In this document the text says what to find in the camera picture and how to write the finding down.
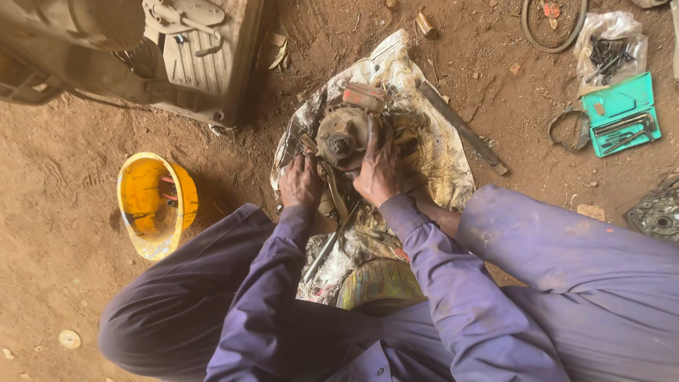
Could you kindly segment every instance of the dirt ground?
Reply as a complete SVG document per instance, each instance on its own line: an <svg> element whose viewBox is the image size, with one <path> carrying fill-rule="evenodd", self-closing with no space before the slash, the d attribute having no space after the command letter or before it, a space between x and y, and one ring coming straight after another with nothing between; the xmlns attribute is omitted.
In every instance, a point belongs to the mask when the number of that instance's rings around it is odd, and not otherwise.
<svg viewBox="0 0 679 382"><path fill-rule="evenodd" d="M559 28L573 24L579 8L578 1L561 4L566 6ZM164 111L120 110L69 95L42 107L0 104L0 347L14 355L0 356L3 381L27 381L24 373L49 382L152 380L120 370L96 345L106 302L151 266L136 254L120 220L115 191L120 165L131 154L151 151L193 175L200 209L184 240L223 217L213 202L225 213L255 203L275 218L269 174L278 139L301 104L298 97L394 31L414 32L420 6L441 38L420 36L411 58L430 80L438 76L451 106L472 118L479 135L496 140L495 150L511 168L509 176L495 174L463 142L478 186L498 184L569 209L598 205L608 221L626 226L622 214L679 164L668 6L646 11L628 1L591 1L591 12L627 10L644 24L663 131L657 142L599 159L591 146L572 154L548 144L547 122L575 99L576 61L572 48L552 55L528 45L517 17L519 1L396 0L392 9L381 0L268 5L263 27L288 36L291 65L282 73L262 69L269 56L262 52L242 121L221 137ZM537 35L552 33L545 18L532 19L544 23L533 29ZM557 43L554 39L538 38ZM508 70L515 63L521 65L517 75ZM594 181L597 186L588 186ZM515 283L493 272L500 285ZM57 334L63 329L78 332L83 345L62 347Z"/></svg>

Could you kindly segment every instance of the hand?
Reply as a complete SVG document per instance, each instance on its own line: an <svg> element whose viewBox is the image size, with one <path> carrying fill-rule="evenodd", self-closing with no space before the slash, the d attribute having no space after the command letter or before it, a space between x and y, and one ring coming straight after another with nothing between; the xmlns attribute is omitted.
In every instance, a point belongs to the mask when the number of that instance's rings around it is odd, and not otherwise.
<svg viewBox="0 0 679 382"><path fill-rule="evenodd" d="M285 173L278 182L285 207L303 205L311 209L318 208L323 193L323 181L316 172L317 163L318 159L309 151L305 156L298 154L285 167Z"/></svg>
<svg viewBox="0 0 679 382"><path fill-rule="evenodd" d="M399 158L394 153L394 131L386 126L384 142L379 145L380 122L374 115L368 118L368 144L361 165L361 174L354 178L354 188L376 207L380 207L403 189L403 174Z"/></svg>

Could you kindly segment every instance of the purple sleeve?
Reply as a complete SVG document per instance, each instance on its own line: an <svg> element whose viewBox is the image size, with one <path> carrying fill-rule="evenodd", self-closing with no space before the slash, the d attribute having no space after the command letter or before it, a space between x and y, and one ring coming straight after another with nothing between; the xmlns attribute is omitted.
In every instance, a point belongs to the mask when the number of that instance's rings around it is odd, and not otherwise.
<svg viewBox="0 0 679 382"><path fill-rule="evenodd" d="M380 211L429 299L456 381L568 381L547 335L500 291L481 259L442 233L406 194Z"/></svg>
<svg viewBox="0 0 679 382"><path fill-rule="evenodd" d="M313 218L313 210L302 206L281 214L224 319L206 382L286 379L285 332Z"/></svg>

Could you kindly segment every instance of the mechanic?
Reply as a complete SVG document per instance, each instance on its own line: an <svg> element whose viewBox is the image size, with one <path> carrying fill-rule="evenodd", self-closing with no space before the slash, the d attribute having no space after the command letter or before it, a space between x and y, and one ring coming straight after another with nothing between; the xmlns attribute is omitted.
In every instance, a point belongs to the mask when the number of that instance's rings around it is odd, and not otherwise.
<svg viewBox="0 0 679 382"><path fill-rule="evenodd" d="M244 205L152 266L105 309L103 354L165 381L679 380L677 247L496 186L461 217L416 201L371 126L354 187L428 302L369 317L295 299L323 189L298 155L278 224ZM528 286L499 288L484 260Z"/></svg>

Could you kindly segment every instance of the plastic cover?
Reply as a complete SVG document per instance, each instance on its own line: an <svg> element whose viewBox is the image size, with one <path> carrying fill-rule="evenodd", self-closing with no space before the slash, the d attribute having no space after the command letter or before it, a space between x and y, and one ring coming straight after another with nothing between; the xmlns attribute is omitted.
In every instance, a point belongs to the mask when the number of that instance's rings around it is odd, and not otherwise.
<svg viewBox="0 0 679 382"><path fill-rule="evenodd" d="M648 37L642 34L642 29L642 24L635 21L634 15L630 12L587 14L585 25L578 36L574 50L578 58L577 74L582 79L580 94L597 90L591 88L592 86L604 85L601 75L593 77L589 83L586 82L596 70L589 59L592 53L590 37L609 40L624 39L624 42L629 45L628 52L634 59L629 62L623 61L622 66L609 80L608 85L613 85L646 71Z"/></svg>

